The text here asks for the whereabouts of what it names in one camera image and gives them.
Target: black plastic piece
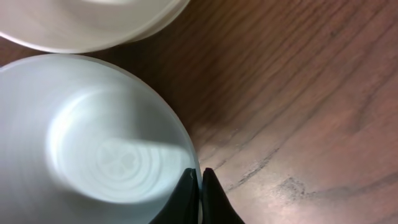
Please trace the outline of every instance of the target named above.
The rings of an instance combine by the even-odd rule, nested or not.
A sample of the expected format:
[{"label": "black plastic piece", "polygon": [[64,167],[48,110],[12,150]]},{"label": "black plastic piece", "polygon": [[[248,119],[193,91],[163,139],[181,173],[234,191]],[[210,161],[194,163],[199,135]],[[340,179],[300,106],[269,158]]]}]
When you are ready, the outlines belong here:
[{"label": "black plastic piece", "polygon": [[199,187],[195,169],[185,169],[169,201],[151,224],[198,224]]},{"label": "black plastic piece", "polygon": [[244,224],[235,212],[213,169],[203,173],[203,224]]},{"label": "black plastic piece", "polygon": [[[203,173],[203,224],[244,224],[235,212],[213,169]],[[151,224],[198,224],[199,188],[195,169],[185,169],[166,206]]]}]

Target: white plastic cup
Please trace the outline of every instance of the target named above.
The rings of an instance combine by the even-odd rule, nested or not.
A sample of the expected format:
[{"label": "white plastic cup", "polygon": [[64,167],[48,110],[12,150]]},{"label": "white plastic cup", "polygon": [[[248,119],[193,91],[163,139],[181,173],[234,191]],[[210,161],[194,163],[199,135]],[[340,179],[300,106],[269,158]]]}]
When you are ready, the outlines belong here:
[{"label": "white plastic cup", "polygon": [[149,223],[186,168],[192,142],[140,79],[79,55],[0,68],[0,222]]},{"label": "white plastic cup", "polygon": [[189,0],[2,0],[0,36],[53,53],[85,53],[141,40]]}]

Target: wood grain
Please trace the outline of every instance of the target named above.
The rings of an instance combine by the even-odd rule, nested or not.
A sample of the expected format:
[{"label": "wood grain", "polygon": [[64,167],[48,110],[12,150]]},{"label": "wood grain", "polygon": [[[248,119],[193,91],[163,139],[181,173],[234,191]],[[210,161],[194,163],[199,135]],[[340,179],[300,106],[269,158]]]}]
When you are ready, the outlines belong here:
[{"label": "wood grain", "polygon": [[[193,0],[95,52],[158,91],[247,223],[398,223],[398,1]],[[0,65],[41,54],[0,40]]]}]

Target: white bowl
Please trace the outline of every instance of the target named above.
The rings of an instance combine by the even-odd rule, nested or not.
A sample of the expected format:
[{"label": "white bowl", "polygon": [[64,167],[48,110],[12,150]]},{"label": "white bowl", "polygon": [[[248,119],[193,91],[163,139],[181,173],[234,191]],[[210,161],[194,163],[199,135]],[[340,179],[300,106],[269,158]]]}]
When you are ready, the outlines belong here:
[{"label": "white bowl", "polygon": [[0,68],[0,222],[148,223],[200,167],[182,123],[109,63],[41,55]]},{"label": "white bowl", "polygon": [[148,37],[189,0],[2,0],[0,36],[36,50],[85,53]]}]

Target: table surface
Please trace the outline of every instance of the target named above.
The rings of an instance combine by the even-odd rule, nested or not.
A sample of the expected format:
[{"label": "table surface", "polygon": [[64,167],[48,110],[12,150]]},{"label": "table surface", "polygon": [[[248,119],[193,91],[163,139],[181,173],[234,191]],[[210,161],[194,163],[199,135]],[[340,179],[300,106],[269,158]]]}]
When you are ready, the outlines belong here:
[{"label": "table surface", "polygon": [[[246,223],[398,223],[398,1],[192,0],[88,54],[180,116]],[[0,65],[42,54],[0,39]]]}]

